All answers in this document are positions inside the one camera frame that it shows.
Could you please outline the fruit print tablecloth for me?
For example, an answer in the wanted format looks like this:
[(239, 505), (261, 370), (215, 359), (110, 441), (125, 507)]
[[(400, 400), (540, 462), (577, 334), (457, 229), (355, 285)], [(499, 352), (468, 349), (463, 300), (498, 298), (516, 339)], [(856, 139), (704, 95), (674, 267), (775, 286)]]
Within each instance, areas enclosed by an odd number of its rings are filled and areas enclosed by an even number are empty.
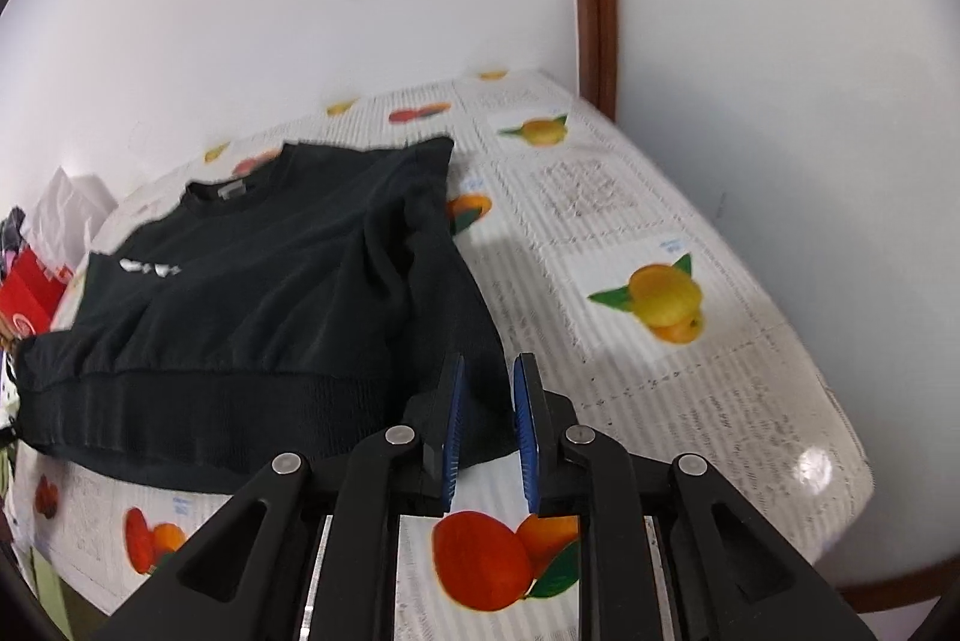
[[(560, 143), (508, 136), (566, 116)], [(612, 123), (539, 73), (474, 77), (360, 98), (192, 159), (122, 201), (93, 240), (112, 251), (169, 212), (190, 180), (221, 182), (286, 141), (344, 148), (407, 146), (449, 134), (452, 198), (487, 212), (455, 235), (508, 360), (537, 357), (545, 387), (578, 419), (635, 455), (700, 453), (807, 560), (830, 549), (871, 498), (874, 481), (850, 422), (786, 316), (724, 243)], [(700, 337), (674, 344), (636, 316), (589, 295), (628, 284), (685, 254), (701, 288)], [(148, 576), (125, 553), (124, 516), (172, 522), (190, 535), (224, 496), (174, 493), (99, 477), (18, 449), (5, 516), (18, 555), (41, 553), (107, 615)], [(454, 604), (431, 558), (432, 519), (400, 524), (395, 639), (574, 639), (578, 586), (501, 612)]]

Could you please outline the white Miniso bag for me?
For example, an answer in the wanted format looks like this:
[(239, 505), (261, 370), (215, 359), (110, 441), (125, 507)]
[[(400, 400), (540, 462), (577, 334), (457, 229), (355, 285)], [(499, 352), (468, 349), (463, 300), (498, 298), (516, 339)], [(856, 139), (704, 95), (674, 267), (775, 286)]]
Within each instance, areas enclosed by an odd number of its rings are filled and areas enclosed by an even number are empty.
[(99, 176), (70, 176), (57, 168), (36, 206), (26, 214), (26, 242), (37, 260), (66, 281), (116, 207), (116, 199)]

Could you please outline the red paper bag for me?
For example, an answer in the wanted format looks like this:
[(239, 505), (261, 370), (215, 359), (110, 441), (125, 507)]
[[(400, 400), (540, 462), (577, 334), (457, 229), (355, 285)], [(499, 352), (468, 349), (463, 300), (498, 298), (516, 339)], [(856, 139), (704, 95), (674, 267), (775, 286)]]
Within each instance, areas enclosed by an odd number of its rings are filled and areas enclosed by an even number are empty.
[(26, 246), (2, 282), (2, 323), (15, 338), (31, 338), (49, 331), (67, 284), (68, 279), (57, 276)]

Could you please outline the black sweatshirt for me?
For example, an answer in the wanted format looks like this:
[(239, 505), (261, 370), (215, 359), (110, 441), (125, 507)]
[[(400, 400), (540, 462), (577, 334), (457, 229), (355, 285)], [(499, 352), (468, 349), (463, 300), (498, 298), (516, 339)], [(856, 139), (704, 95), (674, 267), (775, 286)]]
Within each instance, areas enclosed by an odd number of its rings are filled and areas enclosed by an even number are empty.
[(124, 482), (231, 493), (270, 459), (423, 426), (466, 366), (460, 459), (516, 444), (505, 351), (446, 214), (452, 144), (288, 144), (190, 183), (89, 258), (64, 331), (21, 342), (16, 432)]

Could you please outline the plaid grey cloth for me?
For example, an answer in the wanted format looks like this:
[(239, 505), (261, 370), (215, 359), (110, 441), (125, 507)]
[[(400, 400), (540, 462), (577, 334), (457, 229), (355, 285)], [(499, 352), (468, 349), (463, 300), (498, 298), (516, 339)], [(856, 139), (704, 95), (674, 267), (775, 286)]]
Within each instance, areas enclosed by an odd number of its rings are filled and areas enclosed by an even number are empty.
[(23, 237), (23, 222), (26, 214), (20, 206), (14, 206), (0, 221), (0, 282), (3, 282), (13, 269), (26, 245)]

